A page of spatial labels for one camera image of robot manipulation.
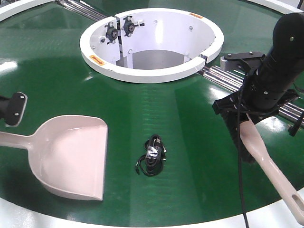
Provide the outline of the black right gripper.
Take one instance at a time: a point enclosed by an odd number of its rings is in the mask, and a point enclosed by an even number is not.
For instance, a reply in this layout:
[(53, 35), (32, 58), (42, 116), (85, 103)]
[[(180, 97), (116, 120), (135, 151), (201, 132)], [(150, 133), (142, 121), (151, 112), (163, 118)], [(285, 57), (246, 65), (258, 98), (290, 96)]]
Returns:
[(241, 91), (233, 92), (232, 94), (216, 100), (212, 108), (215, 114), (221, 115), (226, 125), (237, 125), (239, 122), (244, 122), (249, 119), (254, 124), (272, 116), (280, 115), (285, 119), (299, 124), (299, 107), (292, 105), (290, 102), (297, 97), (295, 90), (288, 90), (283, 97), (272, 104), (269, 108), (257, 107), (250, 104), (254, 99), (251, 97), (246, 100), (249, 92)]

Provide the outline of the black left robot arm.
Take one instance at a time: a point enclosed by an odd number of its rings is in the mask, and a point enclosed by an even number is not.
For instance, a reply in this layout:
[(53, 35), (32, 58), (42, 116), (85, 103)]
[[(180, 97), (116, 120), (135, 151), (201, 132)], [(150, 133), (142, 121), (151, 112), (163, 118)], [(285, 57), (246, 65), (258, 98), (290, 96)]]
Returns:
[(5, 117), (5, 113), (7, 112), (7, 108), (10, 102), (10, 98), (0, 96), (0, 118)]

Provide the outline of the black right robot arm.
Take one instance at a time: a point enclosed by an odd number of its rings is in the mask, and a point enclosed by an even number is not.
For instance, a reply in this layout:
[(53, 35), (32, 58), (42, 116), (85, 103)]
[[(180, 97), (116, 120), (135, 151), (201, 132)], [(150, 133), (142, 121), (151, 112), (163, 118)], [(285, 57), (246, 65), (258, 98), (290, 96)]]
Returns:
[(290, 87), (304, 70), (304, 14), (282, 16), (272, 41), (267, 54), (246, 52), (221, 58), (223, 70), (238, 68), (247, 76), (239, 91), (213, 103), (215, 114), (227, 113), (232, 119), (240, 111), (256, 124), (277, 115), (281, 106), (297, 97)]

